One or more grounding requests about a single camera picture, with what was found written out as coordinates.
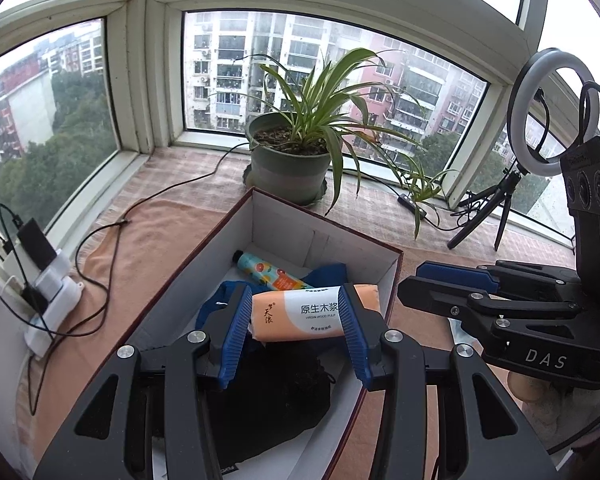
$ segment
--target plant pot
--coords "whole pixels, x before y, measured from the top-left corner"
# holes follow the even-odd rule
[[[253,185],[294,204],[314,202],[329,169],[331,155],[292,155],[277,152],[253,139],[256,132],[285,126],[288,122],[279,113],[262,114],[247,128],[251,143],[251,173]]]

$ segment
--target orange label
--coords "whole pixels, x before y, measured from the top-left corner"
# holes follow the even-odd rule
[[[279,274],[276,281],[271,285],[277,290],[294,290],[296,288],[302,288],[302,285],[299,282],[292,280],[286,274]]]

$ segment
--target screw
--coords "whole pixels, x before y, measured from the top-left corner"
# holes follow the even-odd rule
[[[399,330],[387,330],[384,333],[384,338],[391,343],[397,343],[402,341],[402,332]]]
[[[187,341],[190,343],[202,343],[205,340],[206,334],[202,330],[194,330],[187,335]]]
[[[456,352],[458,352],[460,357],[471,357],[474,354],[474,349],[471,345],[462,343],[456,346]]]
[[[118,348],[116,354],[120,359],[126,359],[127,357],[131,357],[136,350],[131,345],[124,345]]]

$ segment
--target black label tag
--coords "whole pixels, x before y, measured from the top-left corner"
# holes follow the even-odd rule
[[[220,470],[222,475],[228,475],[229,473],[233,473],[234,471],[238,471],[238,466],[235,464]]]

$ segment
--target ribbed blue rubber pad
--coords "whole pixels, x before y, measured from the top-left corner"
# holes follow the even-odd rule
[[[247,327],[251,319],[252,306],[253,298],[251,297],[251,289],[247,286],[240,298],[240,305],[235,311],[234,320],[231,322],[231,327],[222,345],[222,362],[220,372],[218,373],[218,381],[223,390],[235,377],[235,371],[238,367],[240,354],[242,353],[242,346],[244,345],[244,338],[247,335]]]
[[[362,381],[362,385],[368,390],[371,386],[371,369],[368,364],[368,345],[360,328],[358,318],[353,313],[353,307],[349,302],[349,296],[340,287],[338,293],[338,312],[340,322],[344,331],[344,337],[349,349],[349,357],[356,377]]]
[[[416,270],[416,276],[437,282],[478,288],[489,294],[495,294],[498,291],[498,282],[491,277],[488,270],[483,269],[459,268],[424,262]]]

